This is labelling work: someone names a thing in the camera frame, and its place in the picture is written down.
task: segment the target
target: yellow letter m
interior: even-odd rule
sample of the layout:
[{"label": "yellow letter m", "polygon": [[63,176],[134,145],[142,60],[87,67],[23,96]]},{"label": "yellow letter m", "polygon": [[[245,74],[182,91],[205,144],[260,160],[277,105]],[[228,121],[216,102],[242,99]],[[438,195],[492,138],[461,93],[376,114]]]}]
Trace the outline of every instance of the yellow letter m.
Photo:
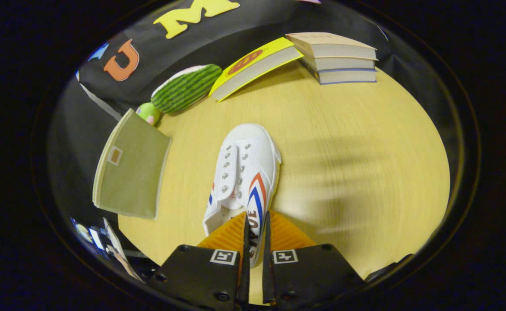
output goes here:
[{"label": "yellow letter m", "polygon": [[153,23],[161,23],[167,30],[166,38],[170,39],[188,29],[188,25],[181,25],[178,21],[196,24],[201,20],[203,9],[206,11],[205,17],[212,17],[233,10],[238,6],[240,6],[239,3],[228,0],[195,0],[190,8],[166,12]]}]

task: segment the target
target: plush toy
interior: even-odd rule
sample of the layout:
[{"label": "plush toy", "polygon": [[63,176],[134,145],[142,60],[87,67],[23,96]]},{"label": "plush toy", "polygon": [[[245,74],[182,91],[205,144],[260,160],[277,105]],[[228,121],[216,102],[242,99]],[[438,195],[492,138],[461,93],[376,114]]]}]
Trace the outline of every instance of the plush toy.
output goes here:
[{"label": "plush toy", "polygon": [[151,94],[151,104],[165,114],[182,111],[205,96],[221,73],[213,64],[184,69]]},{"label": "plush toy", "polygon": [[152,126],[157,126],[157,122],[159,122],[159,118],[161,116],[161,112],[150,102],[140,105],[140,107],[136,110],[136,113]]}]

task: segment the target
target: table surface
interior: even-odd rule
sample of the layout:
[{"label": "table surface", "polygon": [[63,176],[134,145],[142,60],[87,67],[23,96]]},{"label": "table surface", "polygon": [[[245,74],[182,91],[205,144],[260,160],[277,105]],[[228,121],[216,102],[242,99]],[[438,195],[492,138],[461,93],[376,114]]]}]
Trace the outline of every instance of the table surface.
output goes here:
[{"label": "table surface", "polygon": [[[119,228],[159,265],[178,245],[199,244],[220,145],[238,124],[257,123],[282,154],[271,209],[334,244],[362,278],[417,252],[445,214],[449,165],[420,104],[381,70],[377,81],[321,86],[293,61],[222,102],[163,116],[172,145],[158,219],[119,215]],[[251,270],[259,305],[261,273]]]}]

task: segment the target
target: white sneaker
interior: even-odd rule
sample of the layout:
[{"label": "white sneaker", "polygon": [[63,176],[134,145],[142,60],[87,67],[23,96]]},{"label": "white sneaker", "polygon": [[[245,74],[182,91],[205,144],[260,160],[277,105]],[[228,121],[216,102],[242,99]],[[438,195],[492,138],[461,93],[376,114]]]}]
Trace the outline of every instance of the white sneaker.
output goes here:
[{"label": "white sneaker", "polygon": [[209,235],[230,218],[247,211],[251,268],[259,258],[260,237],[278,182],[280,163],[278,148],[258,124],[236,126],[220,147],[203,228]]}]

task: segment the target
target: black background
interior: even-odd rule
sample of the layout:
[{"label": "black background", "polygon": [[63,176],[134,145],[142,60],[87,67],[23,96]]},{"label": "black background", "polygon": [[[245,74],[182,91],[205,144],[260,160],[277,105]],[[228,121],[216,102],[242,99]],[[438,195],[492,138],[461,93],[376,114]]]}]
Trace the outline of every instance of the black background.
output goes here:
[{"label": "black background", "polygon": [[[457,73],[483,140],[478,195],[457,235],[372,307],[506,309],[506,2],[364,3],[419,36]],[[91,51],[103,29],[137,6],[0,4],[0,309],[148,309],[88,270],[49,228],[32,187],[29,144],[59,64]]]}]

